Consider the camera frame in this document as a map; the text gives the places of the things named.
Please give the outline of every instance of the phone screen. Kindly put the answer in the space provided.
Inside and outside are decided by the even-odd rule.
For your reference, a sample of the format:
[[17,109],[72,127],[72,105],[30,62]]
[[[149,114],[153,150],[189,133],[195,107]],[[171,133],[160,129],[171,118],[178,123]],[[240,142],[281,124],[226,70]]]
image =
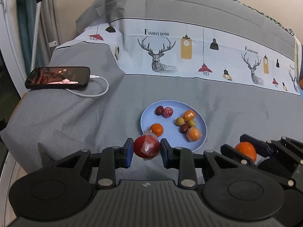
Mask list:
[[90,69],[88,67],[39,67],[29,74],[25,85],[28,87],[36,85],[85,86],[89,80],[89,75]]

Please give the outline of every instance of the orange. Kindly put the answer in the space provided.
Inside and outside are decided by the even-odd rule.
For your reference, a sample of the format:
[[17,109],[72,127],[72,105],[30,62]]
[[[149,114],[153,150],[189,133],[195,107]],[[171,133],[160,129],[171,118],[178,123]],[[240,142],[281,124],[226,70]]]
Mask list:
[[196,117],[196,115],[194,114],[193,110],[187,110],[184,114],[183,114],[183,119],[185,122],[188,122],[190,120],[193,120]]
[[186,136],[188,140],[193,142],[193,141],[197,141],[201,137],[201,133],[197,127],[192,127],[187,131]]
[[158,123],[152,124],[149,130],[151,130],[157,137],[161,136],[164,131],[163,126]]
[[234,149],[251,158],[253,162],[256,162],[257,152],[250,142],[240,142]]

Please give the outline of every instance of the deer illustration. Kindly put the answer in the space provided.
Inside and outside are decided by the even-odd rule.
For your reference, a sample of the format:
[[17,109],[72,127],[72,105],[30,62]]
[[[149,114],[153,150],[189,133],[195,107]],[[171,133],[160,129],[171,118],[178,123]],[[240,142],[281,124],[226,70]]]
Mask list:
[[248,62],[248,58],[245,59],[246,54],[247,54],[247,52],[244,55],[242,55],[242,53],[241,53],[241,56],[242,56],[242,59],[244,60],[244,62],[247,64],[248,68],[250,69],[252,82],[254,84],[258,84],[258,85],[264,85],[263,79],[257,77],[255,74],[255,70],[257,69],[257,66],[259,66],[261,64],[261,60],[259,61],[259,58],[257,56],[258,62],[256,62],[256,60],[255,60],[254,66],[251,67],[250,63]]
[[294,85],[294,90],[295,90],[296,92],[298,92],[297,77],[295,76],[295,77],[293,78],[293,77],[292,77],[292,74],[291,74],[291,72],[290,72],[290,70],[288,70],[288,73],[289,73],[289,75],[290,75],[290,77],[291,77],[291,80],[292,80],[292,83],[293,83],[293,85]]
[[175,41],[174,45],[172,46],[172,43],[170,42],[170,40],[168,38],[166,38],[169,41],[169,45],[167,46],[167,48],[165,48],[165,45],[163,44],[163,48],[159,50],[158,54],[155,54],[153,52],[153,50],[149,47],[149,44],[146,47],[146,45],[144,44],[145,39],[142,40],[142,43],[140,43],[140,41],[138,39],[138,43],[141,46],[141,48],[148,51],[148,54],[152,57],[152,63],[151,63],[152,70],[154,72],[175,73],[177,71],[177,68],[175,66],[167,66],[167,65],[162,64],[160,62],[160,57],[162,57],[164,55],[165,51],[171,50],[175,46],[176,41]]

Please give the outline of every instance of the yellow-green ball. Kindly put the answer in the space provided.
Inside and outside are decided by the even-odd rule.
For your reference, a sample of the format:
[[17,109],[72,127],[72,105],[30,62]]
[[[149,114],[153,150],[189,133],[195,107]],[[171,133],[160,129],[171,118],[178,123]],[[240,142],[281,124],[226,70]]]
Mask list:
[[194,120],[189,120],[187,123],[188,123],[190,128],[196,126],[196,122]]
[[179,118],[176,119],[176,125],[177,126],[182,126],[184,124],[185,124],[185,121],[184,121],[183,118],[179,117]]

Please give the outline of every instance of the blue plate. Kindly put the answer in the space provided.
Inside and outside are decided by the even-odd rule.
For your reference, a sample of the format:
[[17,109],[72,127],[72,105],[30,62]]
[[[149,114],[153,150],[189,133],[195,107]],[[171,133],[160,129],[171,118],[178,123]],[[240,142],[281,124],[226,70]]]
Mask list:
[[[164,108],[171,107],[174,110],[173,115],[169,118],[166,118],[163,115],[156,115],[155,110],[158,106],[163,106]],[[202,134],[200,139],[195,142],[190,142],[187,139],[186,134],[182,134],[180,132],[180,127],[175,124],[176,118],[182,117],[187,110],[193,110],[195,112],[196,117],[194,118],[194,120],[196,122],[196,127],[200,130]],[[166,138],[170,146],[173,148],[183,147],[188,148],[192,152],[194,152],[203,145],[207,137],[207,127],[204,119],[195,109],[182,102],[166,100],[155,102],[149,105],[141,115],[140,124],[142,132],[145,130],[149,130],[150,126],[154,123],[159,123],[164,128],[163,134],[158,137],[159,141],[162,138]]]

